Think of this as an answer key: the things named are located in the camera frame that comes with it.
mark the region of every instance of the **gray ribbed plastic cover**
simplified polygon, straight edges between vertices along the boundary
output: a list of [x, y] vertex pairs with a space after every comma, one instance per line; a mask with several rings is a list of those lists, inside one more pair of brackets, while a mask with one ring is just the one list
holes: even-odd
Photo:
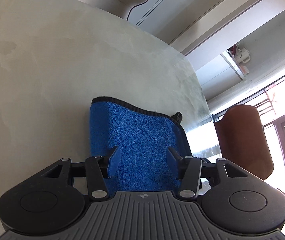
[[90, 205], [84, 217], [63, 232], [23, 236], [8, 231], [0, 240], [285, 240], [280, 231], [237, 236], [211, 224], [197, 204], [180, 201], [171, 192], [117, 192]]

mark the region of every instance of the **blue microfiber cloth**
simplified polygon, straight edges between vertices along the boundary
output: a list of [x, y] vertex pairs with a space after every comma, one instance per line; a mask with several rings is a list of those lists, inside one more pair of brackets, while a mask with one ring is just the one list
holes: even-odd
[[99, 97], [90, 107], [92, 156], [105, 156], [114, 146], [121, 149], [115, 175], [105, 179], [111, 195], [116, 191], [178, 191], [166, 150], [192, 155], [181, 125], [173, 118], [146, 111], [124, 101]]

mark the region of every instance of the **white cabinet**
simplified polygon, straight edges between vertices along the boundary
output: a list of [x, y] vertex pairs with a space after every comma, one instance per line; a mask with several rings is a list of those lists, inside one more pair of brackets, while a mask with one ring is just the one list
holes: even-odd
[[162, 0], [148, 0], [146, 3], [132, 9], [128, 21], [139, 25], [143, 19], [159, 4]]
[[137, 25], [141, 18], [154, 6], [159, 0], [148, 0], [146, 3], [133, 8], [129, 14], [128, 21]]
[[214, 98], [242, 81], [221, 55], [198, 69], [196, 75], [206, 100]]
[[139, 22], [139, 27], [157, 37], [166, 24], [179, 15], [194, 0], [161, 0], [148, 15]]

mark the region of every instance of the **white wall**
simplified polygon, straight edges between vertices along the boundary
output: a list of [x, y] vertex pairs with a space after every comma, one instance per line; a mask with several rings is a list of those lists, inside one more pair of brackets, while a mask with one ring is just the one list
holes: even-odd
[[[196, 49], [188, 54], [188, 60], [193, 65], [194, 70], [200, 69], [202, 66], [221, 54], [224, 50], [230, 48], [284, 10], [285, 0], [261, 0], [259, 3], [237, 16], [219, 31], [215, 32], [214, 29], [216, 28], [211, 28], [211, 30], [209, 30], [211, 35], [210, 38], [206, 39], [196, 47]], [[186, 36], [191, 29], [192, 28], [188, 29], [171, 45], [178, 51], [181, 51], [178, 47], [183, 48], [184, 43], [187, 42], [187, 40], [188, 42], [186, 44], [193, 40], [192, 33], [190, 33], [190, 36]], [[194, 43], [191, 43], [191, 45], [181, 52], [185, 55], [193, 48], [195, 48]]]
[[244, 38], [241, 45], [249, 50], [251, 56], [246, 64], [250, 73], [246, 81], [208, 102], [212, 113], [237, 103], [279, 78], [277, 73], [285, 68], [285, 11]]

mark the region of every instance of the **wall-mounted fixture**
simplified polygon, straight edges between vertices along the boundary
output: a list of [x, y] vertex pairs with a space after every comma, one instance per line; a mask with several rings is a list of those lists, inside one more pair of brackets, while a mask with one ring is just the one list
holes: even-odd
[[240, 47], [237, 47], [235, 59], [238, 64], [247, 63], [251, 59], [249, 51], [246, 48], [241, 49]]
[[247, 69], [247, 67], [239, 64], [238, 60], [232, 54], [230, 54], [230, 52], [228, 52], [228, 51], [224, 51], [221, 54], [221, 56], [227, 61], [229, 66], [235, 71], [235, 73], [238, 75], [238, 77], [241, 80], [246, 80], [245, 77], [249, 74], [249, 70]]

